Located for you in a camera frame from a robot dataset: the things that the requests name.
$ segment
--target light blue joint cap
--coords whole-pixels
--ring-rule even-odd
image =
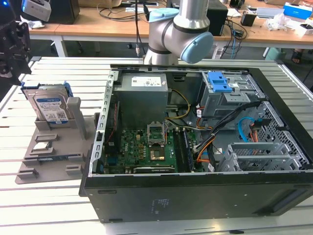
[[[188,64],[195,64],[209,54],[213,46],[213,35],[205,32],[193,39],[180,54],[181,60]]]
[[[175,8],[158,8],[150,12],[149,23],[174,18],[179,13]]]

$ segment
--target yellow wire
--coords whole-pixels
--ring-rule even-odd
[[[188,113],[190,112],[190,104],[189,104],[189,102],[188,102],[188,100],[186,99],[186,97],[182,94],[182,93],[180,93],[179,91],[177,91],[177,90],[174,90],[174,89],[172,89],[174,92],[177,92],[178,94],[180,94],[181,95],[181,97],[183,97],[183,99],[186,101],[186,103],[187,103],[187,105],[188,105],[188,109],[187,109],[187,112],[185,113],[185,114],[183,114],[183,115],[181,115],[181,116],[178,116],[178,117],[166,117],[165,119],[180,119],[180,118],[184,118],[185,116],[187,116],[188,115]]]

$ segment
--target blue hard drive label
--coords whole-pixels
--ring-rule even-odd
[[[51,124],[64,124],[68,122],[64,110],[66,107],[65,105],[61,107],[62,101],[60,98],[38,98],[36,101],[47,122]]]

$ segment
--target robotic arm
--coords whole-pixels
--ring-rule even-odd
[[[0,82],[20,85],[21,73],[31,73],[27,53],[30,37],[27,23],[15,21],[9,0],[0,0]]]
[[[209,0],[180,0],[179,10],[152,11],[144,64],[176,65],[178,58],[194,64],[207,56],[213,46],[206,16],[208,4]]]

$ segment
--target floor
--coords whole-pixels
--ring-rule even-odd
[[[57,56],[57,53],[50,49],[51,41],[31,40],[31,56]],[[68,56],[71,57],[136,57],[135,49],[128,49],[127,43],[115,43],[115,42],[100,42],[100,53],[96,53],[94,50],[93,42],[81,42],[83,52],[79,52],[79,47],[76,42],[66,42]],[[236,59],[250,59],[250,60],[264,60],[263,52],[265,48],[261,47],[243,47],[236,55]],[[313,66],[313,55],[308,54],[306,50],[303,54],[303,59],[306,61],[300,65],[297,65],[291,61],[292,50],[285,49],[286,58],[283,60],[285,65],[301,80],[305,78],[310,68]],[[207,58],[212,58],[213,49]],[[230,54],[224,54],[223,59],[230,59]],[[305,81],[307,87],[313,86],[313,72]],[[0,86],[0,100],[3,99],[7,91],[10,89],[10,85],[4,84]]]

